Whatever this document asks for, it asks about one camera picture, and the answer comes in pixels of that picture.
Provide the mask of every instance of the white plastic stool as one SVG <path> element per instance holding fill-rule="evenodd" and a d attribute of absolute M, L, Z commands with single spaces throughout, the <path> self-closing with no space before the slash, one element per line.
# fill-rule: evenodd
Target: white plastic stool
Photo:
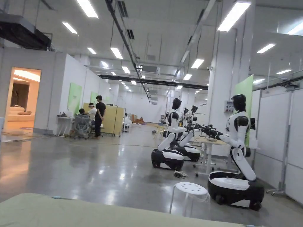
<path fill-rule="evenodd" d="M 171 213 L 172 201 L 174 199 L 175 188 L 177 188 L 180 191 L 183 191 L 183 192 L 186 193 L 185 201 L 184 201 L 184 208 L 183 208 L 183 216 L 186 216 L 186 207 L 187 207 L 188 195 L 190 195 L 190 197 L 192 197 L 190 217 L 191 217 L 191 213 L 192 213 L 192 207 L 193 207 L 193 204 L 194 204 L 194 199 L 198 200 L 199 202 L 207 202 L 210 198 L 210 195 L 209 195 L 208 191 L 205 188 L 203 188 L 202 186 L 198 185 L 198 184 L 189 183 L 189 182 L 177 183 L 173 187 L 169 213 Z"/>

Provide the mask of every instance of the black pants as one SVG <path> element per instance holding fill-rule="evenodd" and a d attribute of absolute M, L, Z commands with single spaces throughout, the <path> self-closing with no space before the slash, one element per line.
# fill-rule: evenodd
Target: black pants
<path fill-rule="evenodd" d="M 95 137 L 98 138 L 101 135 L 101 119 L 95 119 Z"/>

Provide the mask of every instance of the black robot helmet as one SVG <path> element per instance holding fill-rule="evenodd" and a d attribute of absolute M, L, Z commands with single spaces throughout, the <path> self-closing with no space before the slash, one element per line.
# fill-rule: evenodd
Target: black robot helmet
<path fill-rule="evenodd" d="M 243 94 L 234 95 L 232 98 L 235 110 L 245 109 L 246 97 Z"/>
<path fill-rule="evenodd" d="M 181 106 L 181 102 L 182 101 L 180 99 L 175 98 L 174 101 L 173 101 L 173 103 L 172 103 L 172 109 L 174 109 L 174 110 L 179 109 L 180 106 Z"/>

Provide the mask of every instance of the beige sofa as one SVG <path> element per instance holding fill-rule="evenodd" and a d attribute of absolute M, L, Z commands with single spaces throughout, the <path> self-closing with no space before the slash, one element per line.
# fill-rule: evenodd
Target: beige sofa
<path fill-rule="evenodd" d="M 23 107 L 9 107 L 9 113 L 7 115 L 7 121 L 34 121 L 35 115 L 20 115 L 19 112 L 24 112 Z"/>

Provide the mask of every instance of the polished floor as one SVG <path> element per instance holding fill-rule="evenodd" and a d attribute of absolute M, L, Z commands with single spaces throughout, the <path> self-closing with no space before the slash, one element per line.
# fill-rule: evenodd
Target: polished floor
<path fill-rule="evenodd" d="M 186 179 L 173 171 L 154 169 L 152 126 L 133 125 L 121 138 L 73 140 L 60 137 L 1 143 L 0 202 L 24 192 L 62 196 L 89 202 L 168 212 L 172 187 L 181 181 L 207 188 L 186 162 Z M 185 195 L 176 191 L 172 213 L 181 215 Z M 218 205 L 194 204 L 192 217 L 250 225 L 302 226 L 303 209 L 284 197 L 266 195 L 259 212 Z"/>

